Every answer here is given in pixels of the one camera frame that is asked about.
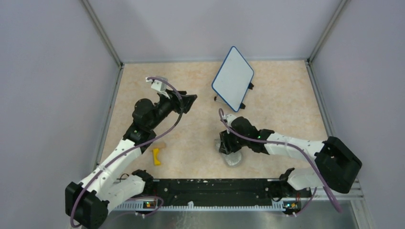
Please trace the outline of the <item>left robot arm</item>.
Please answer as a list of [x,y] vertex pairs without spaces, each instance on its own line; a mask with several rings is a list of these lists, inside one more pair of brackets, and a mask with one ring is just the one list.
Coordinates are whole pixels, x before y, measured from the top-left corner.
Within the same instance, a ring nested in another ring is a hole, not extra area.
[[165,90],[154,103],[143,98],[134,105],[133,121],[111,154],[80,182],[71,182],[65,189],[65,212],[73,228],[84,226],[98,229],[109,213],[127,199],[140,195],[148,197],[153,192],[149,174],[142,170],[124,181],[117,177],[135,159],[141,156],[156,140],[168,134],[171,127],[160,136],[154,129],[172,112],[178,114],[177,125],[187,113],[197,95],[186,91]]

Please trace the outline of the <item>grey oval whiteboard eraser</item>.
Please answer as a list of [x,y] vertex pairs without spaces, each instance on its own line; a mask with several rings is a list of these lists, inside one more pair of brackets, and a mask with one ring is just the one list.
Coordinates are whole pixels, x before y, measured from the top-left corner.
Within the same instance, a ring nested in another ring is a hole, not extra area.
[[229,167],[236,167],[242,163],[243,154],[241,150],[227,155],[223,153],[224,148],[222,146],[221,140],[215,139],[214,142],[215,142],[215,149]]

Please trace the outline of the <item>blue-framed small whiteboard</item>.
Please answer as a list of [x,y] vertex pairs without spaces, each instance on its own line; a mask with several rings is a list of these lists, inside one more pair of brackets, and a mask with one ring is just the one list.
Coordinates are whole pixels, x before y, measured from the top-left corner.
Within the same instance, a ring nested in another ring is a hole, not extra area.
[[214,100],[239,112],[240,104],[244,103],[249,83],[255,75],[253,68],[240,51],[232,46],[219,68],[211,87],[216,93]]

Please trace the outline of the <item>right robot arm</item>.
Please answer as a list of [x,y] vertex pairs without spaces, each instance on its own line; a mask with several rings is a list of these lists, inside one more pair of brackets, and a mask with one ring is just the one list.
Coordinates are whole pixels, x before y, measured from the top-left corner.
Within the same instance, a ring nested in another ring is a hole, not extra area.
[[219,109],[222,130],[214,141],[216,151],[228,166],[238,166],[243,150],[269,156],[284,156],[305,161],[308,168],[290,168],[280,176],[280,191],[287,197],[299,190],[322,187],[347,194],[362,168],[361,160],[337,137],[326,140],[305,140],[280,134],[270,129],[258,129],[243,116],[225,114]]

